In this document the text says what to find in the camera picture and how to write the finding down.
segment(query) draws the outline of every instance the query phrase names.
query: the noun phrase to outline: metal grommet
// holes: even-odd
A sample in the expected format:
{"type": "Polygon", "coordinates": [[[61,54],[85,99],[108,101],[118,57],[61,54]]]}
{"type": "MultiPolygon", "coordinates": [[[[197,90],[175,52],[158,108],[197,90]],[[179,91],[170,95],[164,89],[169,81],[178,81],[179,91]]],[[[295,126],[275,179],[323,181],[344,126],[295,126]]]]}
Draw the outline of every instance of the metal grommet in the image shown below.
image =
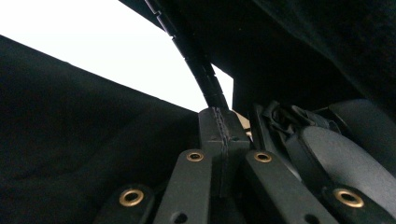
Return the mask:
{"type": "Polygon", "coordinates": [[[187,160],[189,161],[201,161],[204,159],[204,154],[200,152],[191,152],[187,155],[187,160]]]}
{"type": "Polygon", "coordinates": [[[120,204],[125,207],[132,207],[142,202],[145,194],[140,189],[127,189],[120,196],[120,204]]]}
{"type": "Polygon", "coordinates": [[[338,201],[349,207],[360,208],[364,206],[363,199],[348,189],[335,189],[333,193],[338,201]]]}
{"type": "Polygon", "coordinates": [[[254,154],[254,159],[260,162],[270,162],[272,160],[272,157],[265,152],[257,152],[256,154],[254,154]]]}

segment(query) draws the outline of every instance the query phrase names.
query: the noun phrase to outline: white background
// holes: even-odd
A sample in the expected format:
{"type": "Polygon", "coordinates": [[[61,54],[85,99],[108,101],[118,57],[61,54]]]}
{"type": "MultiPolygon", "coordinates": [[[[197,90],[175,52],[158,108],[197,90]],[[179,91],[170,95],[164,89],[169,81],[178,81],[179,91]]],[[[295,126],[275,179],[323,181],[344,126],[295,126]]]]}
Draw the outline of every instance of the white background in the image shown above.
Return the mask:
{"type": "MultiPolygon", "coordinates": [[[[0,0],[0,35],[172,104],[206,108],[171,37],[119,1],[0,0]]],[[[232,107],[233,79],[215,71],[232,107]]]]}

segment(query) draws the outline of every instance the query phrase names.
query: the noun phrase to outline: black plastic part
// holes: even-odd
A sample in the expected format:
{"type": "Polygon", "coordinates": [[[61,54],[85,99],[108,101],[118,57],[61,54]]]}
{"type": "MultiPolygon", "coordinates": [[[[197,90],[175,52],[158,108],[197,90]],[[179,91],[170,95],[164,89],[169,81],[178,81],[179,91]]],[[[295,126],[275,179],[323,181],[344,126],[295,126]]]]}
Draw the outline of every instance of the black plastic part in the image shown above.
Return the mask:
{"type": "Polygon", "coordinates": [[[253,136],[253,144],[257,150],[265,150],[270,151],[282,161],[283,164],[288,167],[288,169],[299,179],[300,175],[298,174],[296,168],[291,164],[288,158],[283,155],[278,147],[275,146],[270,130],[268,129],[267,121],[264,116],[264,108],[261,105],[253,105],[249,112],[250,119],[250,128],[253,136]]]}
{"type": "Polygon", "coordinates": [[[157,15],[166,33],[173,37],[172,40],[195,76],[207,105],[228,108],[210,61],[177,7],[172,1],[146,0],[146,3],[157,15]]]}
{"type": "Polygon", "coordinates": [[[344,223],[396,223],[394,217],[376,202],[364,195],[358,189],[342,185],[333,185],[324,188],[322,191],[324,202],[328,205],[335,216],[344,223]],[[351,207],[341,203],[334,196],[336,189],[348,189],[359,195],[363,202],[363,207],[351,207]]]}
{"type": "Polygon", "coordinates": [[[334,183],[359,189],[396,216],[396,179],[361,147],[339,133],[305,127],[286,143],[307,187],[320,194],[334,183]]]}
{"type": "Polygon", "coordinates": [[[94,224],[144,224],[154,205],[154,195],[149,187],[144,185],[127,185],[116,190],[102,207],[94,224]],[[143,192],[143,200],[131,207],[120,204],[120,196],[127,189],[139,189],[143,192]]]}
{"type": "Polygon", "coordinates": [[[250,141],[233,111],[210,107],[198,114],[201,149],[213,158],[212,196],[230,196],[250,141]]]}
{"type": "Polygon", "coordinates": [[[271,161],[255,159],[260,151],[249,151],[244,172],[262,205],[278,223],[337,223],[315,196],[271,152],[271,161]]]}
{"type": "Polygon", "coordinates": [[[368,100],[329,106],[351,139],[396,177],[396,122],[368,100]]]}
{"type": "Polygon", "coordinates": [[[177,159],[154,223],[207,224],[211,168],[212,158],[202,150],[182,152],[177,159]],[[189,161],[187,157],[193,152],[204,155],[203,159],[189,161]]]}

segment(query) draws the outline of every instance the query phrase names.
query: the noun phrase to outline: brass eyelet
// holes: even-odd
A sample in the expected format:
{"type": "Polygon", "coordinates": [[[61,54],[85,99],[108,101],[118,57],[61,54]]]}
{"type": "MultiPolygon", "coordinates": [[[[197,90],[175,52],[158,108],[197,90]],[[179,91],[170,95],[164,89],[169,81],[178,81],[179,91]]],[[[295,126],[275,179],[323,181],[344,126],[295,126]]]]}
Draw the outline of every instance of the brass eyelet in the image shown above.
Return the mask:
{"type": "Polygon", "coordinates": [[[338,201],[349,207],[360,208],[364,206],[363,199],[348,189],[335,189],[333,193],[338,201]]]}
{"type": "Polygon", "coordinates": [[[254,154],[254,159],[260,162],[270,162],[272,157],[265,152],[256,152],[256,154],[254,154]]]}
{"type": "Polygon", "coordinates": [[[143,201],[145,194],[140,189],[127,189],[120,196],[120,204],[125,207],[135,206],[143,201]]]}
{"type": "Polygon", "coordinates": [[[204,154],[200,152],[191,152],[187,155],[187,160],[189,161],[201,161],[204,159],[204,154]]]}

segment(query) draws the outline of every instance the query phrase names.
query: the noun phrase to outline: black fabric canopy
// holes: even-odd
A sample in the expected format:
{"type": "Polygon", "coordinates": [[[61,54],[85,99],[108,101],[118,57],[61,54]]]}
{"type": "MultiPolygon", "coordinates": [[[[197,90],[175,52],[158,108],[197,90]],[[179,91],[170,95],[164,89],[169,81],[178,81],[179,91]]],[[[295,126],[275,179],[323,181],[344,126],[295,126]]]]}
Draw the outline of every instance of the black fabric canopy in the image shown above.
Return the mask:
{"type": "MultiPolygon", "coordinates": [[[[121,2],[160,26],[144,0],[121,2]]],[[[210,61],[234,78],[238,112],[363,95],[396,117],[395,3],[176,4],[210,61]]],[[[115,189],[156,189],[181,151],[199,147],[196,113],[2,36],[0,112],[0,223],[92,223],[115,189]]]]}
{"type": "MultiPolygon", "coordinates": [[[[160,27],[144,0],[121,2],[160,27]]],[[[359,90],[395,117],[393,1],[176,2],[211,61],[234,78],[241,113],[273,99],[318,108],[359,90]]]]}

